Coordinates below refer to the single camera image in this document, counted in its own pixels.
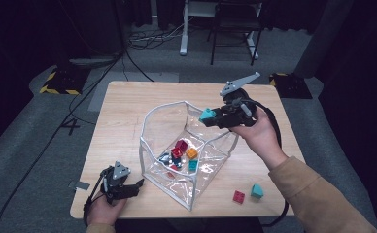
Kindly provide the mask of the clear plastic bag white trim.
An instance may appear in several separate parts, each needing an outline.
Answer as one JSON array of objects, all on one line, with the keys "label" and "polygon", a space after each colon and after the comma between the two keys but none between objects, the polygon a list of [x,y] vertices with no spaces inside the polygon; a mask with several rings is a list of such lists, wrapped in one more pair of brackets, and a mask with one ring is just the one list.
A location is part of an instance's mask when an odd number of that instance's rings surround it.
[{"label": "clear plastic bag white trim", "polygon": [[[196,199],[223,167],[235,149],[239,137],[227,129],[206,127],[199,121],[202,110],[187,101],[168,103],[150,110],[142,125],[140,136],[140,164],[142,175],[155,186],[184,206],[193,208]],[[158,158],[185,140],[188,148],[198,155],[189,159],[183,152],[183,166],[173,171]],[[197,169],[189,170],[189,162],[197,160]]]}]

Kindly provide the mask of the red square toy brick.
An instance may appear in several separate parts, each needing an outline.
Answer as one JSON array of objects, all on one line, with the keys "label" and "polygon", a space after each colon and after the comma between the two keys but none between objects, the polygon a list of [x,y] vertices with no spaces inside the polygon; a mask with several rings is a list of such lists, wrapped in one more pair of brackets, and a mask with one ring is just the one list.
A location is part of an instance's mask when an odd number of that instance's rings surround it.
[{"label": "red square toy brick", "polygon": [[235,190],[232,200],[238,204],[242,204],[245,200],[245,194],[241,191]]}]

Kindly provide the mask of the person's right hand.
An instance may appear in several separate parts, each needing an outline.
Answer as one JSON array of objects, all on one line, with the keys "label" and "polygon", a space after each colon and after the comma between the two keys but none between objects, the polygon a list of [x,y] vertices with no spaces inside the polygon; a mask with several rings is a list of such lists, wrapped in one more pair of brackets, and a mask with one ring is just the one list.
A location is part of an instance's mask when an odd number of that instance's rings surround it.
[{"label": "person's right hand", "polygon": [[262,109],[255,112],[257,122],[251,126],[235,126],[231,131],[242,137],[249,148],[257,154],[269,170],[275,169],[288,159],[277,141],[277,135],[268,115]]}]

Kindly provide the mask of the grey curtain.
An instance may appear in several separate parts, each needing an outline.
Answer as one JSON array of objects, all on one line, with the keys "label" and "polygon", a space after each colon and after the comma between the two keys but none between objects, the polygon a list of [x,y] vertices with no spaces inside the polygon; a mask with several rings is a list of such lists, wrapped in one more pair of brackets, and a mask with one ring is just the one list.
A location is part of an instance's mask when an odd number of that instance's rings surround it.
[{"label": "grey curtain", "polygon": [[299,79],[311,79],[315,76],[351,11],[354,1],[327,1],[318,27],[293,71]]}]

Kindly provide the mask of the navy toy block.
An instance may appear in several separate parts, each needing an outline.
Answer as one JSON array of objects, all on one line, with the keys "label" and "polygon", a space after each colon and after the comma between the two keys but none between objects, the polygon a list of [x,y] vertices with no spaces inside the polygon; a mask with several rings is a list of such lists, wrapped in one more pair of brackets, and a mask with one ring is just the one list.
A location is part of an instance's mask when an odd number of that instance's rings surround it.
[{"label": "navy toy block", "polygon": [[162,154],[159,158],[158,161],[163,163],[164,165],[169,165],[172,162],[171,159],[171,154],[169,152],[166,152]]}]

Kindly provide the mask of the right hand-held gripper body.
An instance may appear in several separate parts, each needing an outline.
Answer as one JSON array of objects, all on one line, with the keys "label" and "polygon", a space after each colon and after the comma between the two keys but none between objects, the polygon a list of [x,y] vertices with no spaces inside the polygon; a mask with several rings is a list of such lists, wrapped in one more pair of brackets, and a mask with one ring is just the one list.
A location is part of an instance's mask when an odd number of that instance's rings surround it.
[{"label": "right hand-held gripper body", "polygon": [[216,116],[216,118],[221,120],[224,128],[239,125],[250,127],[254,125],[253,115],[257,107],[249,94],[243,89],[243,86],[257,79],[259,76],[259,72],[254,72],[250,76],[226,82],[226,85],[220,92],[220,96],[224,102],[221,108],[224,109],[225,114],[223,116]]}]

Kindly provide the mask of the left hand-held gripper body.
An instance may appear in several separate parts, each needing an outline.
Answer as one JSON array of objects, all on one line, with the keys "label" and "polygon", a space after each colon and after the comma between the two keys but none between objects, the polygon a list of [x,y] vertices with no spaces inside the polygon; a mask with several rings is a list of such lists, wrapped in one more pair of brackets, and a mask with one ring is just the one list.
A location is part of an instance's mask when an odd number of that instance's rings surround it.
[{"label": "left hand-held gripper body", "polygon": [[100,190],[106,195],[107,201],[112,204],[114,200],[126,199],[124,192],[134,188],[135,184],[125,184],[131,170],[123,166],[119,161],[114,166],[109,166],[102,172],[102,184]]}]

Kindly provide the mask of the white desk frame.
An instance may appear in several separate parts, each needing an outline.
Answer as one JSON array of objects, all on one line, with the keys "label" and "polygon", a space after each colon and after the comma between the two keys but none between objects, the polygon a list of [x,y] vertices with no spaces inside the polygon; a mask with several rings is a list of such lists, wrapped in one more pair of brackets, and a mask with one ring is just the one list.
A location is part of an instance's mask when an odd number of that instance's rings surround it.
[{"label": "white desk frame", "polygon": [[[179,54],[185,56],[188,54],[188,42],[189,42],[189,17],[213,17],[215,14],[215,2],[203,2],[200,0],[185,0],[185,5],[183,9],[183,31],[182,39],[180,44]],[[254,33],[246,37],[246,42],[249,47],[250,55],[252,60],[258,59],[258,53],[254,55],[255,41]]]}]

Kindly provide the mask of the teal rounded toy block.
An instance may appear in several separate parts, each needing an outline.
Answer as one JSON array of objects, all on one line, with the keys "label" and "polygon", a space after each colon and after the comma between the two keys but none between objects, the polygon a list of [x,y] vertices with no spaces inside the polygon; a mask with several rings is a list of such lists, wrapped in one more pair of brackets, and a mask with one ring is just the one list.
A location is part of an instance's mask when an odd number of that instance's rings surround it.
[{"label": "teal rounded toy block", "polygon": [[256,197],[258,199],[262,198],[264,193],[263,193],[263,190],[261,188],[261,186],[257,183],[255,183],[253,186],[252,186],[252,189],[251,189],[251,195],[253,197]]}]

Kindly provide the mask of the black yellow striped stand base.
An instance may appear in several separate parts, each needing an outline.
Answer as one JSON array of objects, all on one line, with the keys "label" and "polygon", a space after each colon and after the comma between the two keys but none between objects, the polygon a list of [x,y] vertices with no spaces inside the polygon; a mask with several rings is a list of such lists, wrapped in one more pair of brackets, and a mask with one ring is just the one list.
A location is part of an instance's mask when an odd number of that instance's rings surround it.
[{"label": "black yellow striped stand base", "polygon": [[306,82],[295,74],[273,73],[269,76],[269,83],[281,98],[312,99]]},{"label": "black yellow striped stand base", "polygon": [[40,93],[81,95],[89,73],[89,69],[75,66],[68,69],[54,68]]}]

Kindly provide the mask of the person's left hand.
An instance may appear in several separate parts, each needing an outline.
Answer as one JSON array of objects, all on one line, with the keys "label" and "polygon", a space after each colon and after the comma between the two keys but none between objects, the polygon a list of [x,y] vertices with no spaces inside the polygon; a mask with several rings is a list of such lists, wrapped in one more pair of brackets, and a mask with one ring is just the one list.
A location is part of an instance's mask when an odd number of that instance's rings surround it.
[{"label": "person's left hand", "polygon": [[92,203],[86,218],[88,225],[107,224],[114,225],[122,209],[125,207],[127,200],[120,199],[110,204],[105,194],[98,192],[92,199]]}]

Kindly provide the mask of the black chair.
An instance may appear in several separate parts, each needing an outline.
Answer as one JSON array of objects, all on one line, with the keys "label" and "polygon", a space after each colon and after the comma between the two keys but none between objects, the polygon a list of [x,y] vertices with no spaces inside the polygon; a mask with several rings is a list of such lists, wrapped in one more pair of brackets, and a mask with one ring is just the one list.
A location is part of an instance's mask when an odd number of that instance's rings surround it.
[{"label": "black chair", "polygon": [[251,55],[251,64],[258,58],[257,47],[264,29],[259,12],[264,0],[219,0],[208,40],[213,38],[210,64],[214,64],[216,48],[234,47],[234,44],[219,44],[219,33],[241,34]]}]

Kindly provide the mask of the grey tape piece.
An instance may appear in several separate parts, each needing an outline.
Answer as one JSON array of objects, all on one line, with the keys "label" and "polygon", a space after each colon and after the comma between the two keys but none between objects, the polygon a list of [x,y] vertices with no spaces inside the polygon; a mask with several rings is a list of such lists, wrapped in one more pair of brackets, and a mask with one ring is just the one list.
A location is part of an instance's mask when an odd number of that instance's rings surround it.
[{"label": "grey tape piece", "polygon": [[78,189],[88,190],[89,183],[83,183],[81,181],[76,181],[76,182],[71,181],[71,182],[69,182],[68,187],[73,189],[73,190],[78,190]]}]

